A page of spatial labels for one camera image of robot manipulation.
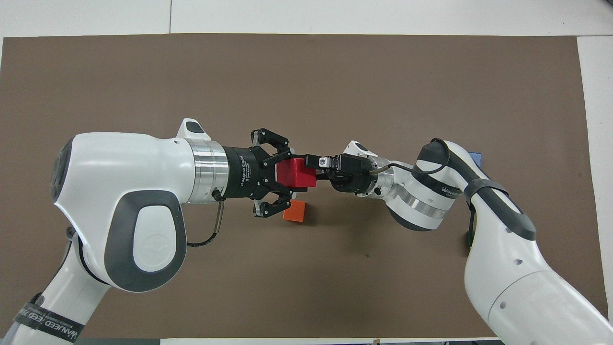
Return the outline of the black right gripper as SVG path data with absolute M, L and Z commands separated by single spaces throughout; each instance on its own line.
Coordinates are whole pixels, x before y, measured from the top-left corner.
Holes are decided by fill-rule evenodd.
M 374 162 L 350 154 L 331 156 L 305 155 L 305 166 L 316 170 L 317 181 L 330 181 L 335 190 L 350 194 L 365 194 L 377 176 Z

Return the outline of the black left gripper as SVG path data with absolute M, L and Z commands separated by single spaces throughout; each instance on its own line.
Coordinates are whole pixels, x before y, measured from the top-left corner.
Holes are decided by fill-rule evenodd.
M 291 206 L 293 190 L 274 181 L 273 167 L 283 160 L 291 159 L 293 154 L 288 146 L 289 140 L 268 129 L 252 131 L 251 139 L 250 148 L 223 147 L 228 162 L 228 181 L 223 197 L 252 198 L 254 216 L 269 218 Z M 270 144 L 276 148 L 277 153 L 269 155 L 262 148 L 263 144 Z M 263 200 L 269 193 L 278 196 L 273 203 Z

